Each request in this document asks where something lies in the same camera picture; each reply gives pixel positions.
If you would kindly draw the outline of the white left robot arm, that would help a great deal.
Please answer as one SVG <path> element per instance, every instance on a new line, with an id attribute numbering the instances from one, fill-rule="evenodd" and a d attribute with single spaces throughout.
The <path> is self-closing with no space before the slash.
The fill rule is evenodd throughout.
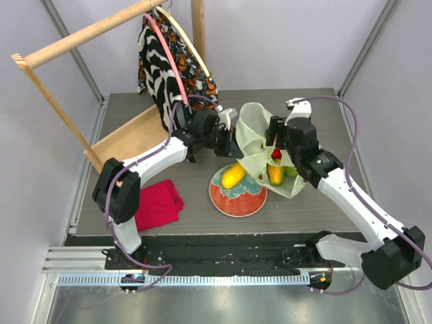
<path id="1" fill-rule="evenodd" d="M 121 250 L 120 261 L 127 268 L 137 269 L 144 260 L 135 222 L 141 188 L 153 176 L 202 149 L 211 149 L 218 157 L 241 159 L 244 155 L 232 125 L 237 115 L 235 109 L 198 111 L 185 127 L 170 130 L 165 141 L 148 151 L 124 161 L 110 158 L 105 162 L 92 199 L 104 213 Z"/>

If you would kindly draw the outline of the yellow green mango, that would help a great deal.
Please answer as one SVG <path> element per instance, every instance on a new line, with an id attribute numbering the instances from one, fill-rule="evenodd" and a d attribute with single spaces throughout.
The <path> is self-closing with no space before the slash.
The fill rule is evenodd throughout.
<path id="1" fill-rule="evenodd" d="M 280 186 L 284 180 L 285 167 L 268 165 L 267 176 L 272 186 Z"/>

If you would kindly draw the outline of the light green plastic bag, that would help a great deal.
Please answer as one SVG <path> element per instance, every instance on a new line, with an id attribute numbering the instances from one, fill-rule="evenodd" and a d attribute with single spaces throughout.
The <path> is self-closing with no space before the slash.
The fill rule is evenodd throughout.
<path id="1" fill-rule="evenodd" d="M 238 162 L 258 184 L 286 198 L 293 198 L 306 185 L 299 175 L 286 176 L 279 186 L 273 186 L 267 166 L 277 166 L 271 158 L 275 146 L 267 146 L 265 132 L 269 128 L 272 114 L 260 103 L 246 103 L 239 112 L 236 123 L 236 141 L 244 157 Z"/>

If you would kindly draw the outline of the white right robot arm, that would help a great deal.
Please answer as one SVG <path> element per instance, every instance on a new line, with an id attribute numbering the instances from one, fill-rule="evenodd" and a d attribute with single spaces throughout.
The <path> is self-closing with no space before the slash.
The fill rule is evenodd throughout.
<path id="1" fill-rule="evenodd" d="M 346 173 L 343 163 L 323 150 L 317 129 L 307 117 L 273 116 L 265 132 L 266 144 L 285 150 L 298 175 L 330 198 L 356 225 L 364 242 L 322 231 L 305 249 L 308 264 L 327 260 L 359 268 L 377 288 L 386 290 L 417 270 L 425 260 L 425 235 L 388 215 Z"/>

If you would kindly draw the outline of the green custard apple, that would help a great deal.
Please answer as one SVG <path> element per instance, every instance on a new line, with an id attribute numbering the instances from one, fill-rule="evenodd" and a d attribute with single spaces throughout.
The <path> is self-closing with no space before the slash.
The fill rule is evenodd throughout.
<path id="1" fill-rule="evenodd" d="M 298 172 L 295 167 L 285 167 L 285 174 L 291 178 L 296 178 L 298 176 Z"/>

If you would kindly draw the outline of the yellow lemon mango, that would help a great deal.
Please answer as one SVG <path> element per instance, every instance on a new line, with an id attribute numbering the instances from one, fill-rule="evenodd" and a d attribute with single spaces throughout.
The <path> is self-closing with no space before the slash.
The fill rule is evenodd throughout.
<path id="1" fill-rule="evenodd" d="M 223 172 L 221 184 L 225 189 L 233 188 L 246 175 L 246 170 L 236 162 Z"/>

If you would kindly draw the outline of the red bell pepper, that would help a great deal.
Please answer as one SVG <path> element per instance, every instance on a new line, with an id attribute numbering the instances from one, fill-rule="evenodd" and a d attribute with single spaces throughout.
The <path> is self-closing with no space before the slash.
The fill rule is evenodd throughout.
<path id="1" fill-rule="evenodd" d="M 271 153 L 271 158 L 272 158 L 274 161 L 276 161 L 276 160 L 280 161 L 281 158 L 282 158 L 281 150 L 280 150 L 279 148 L 275 148 L 275 149 L 273 150 L 273 152 Z"/>

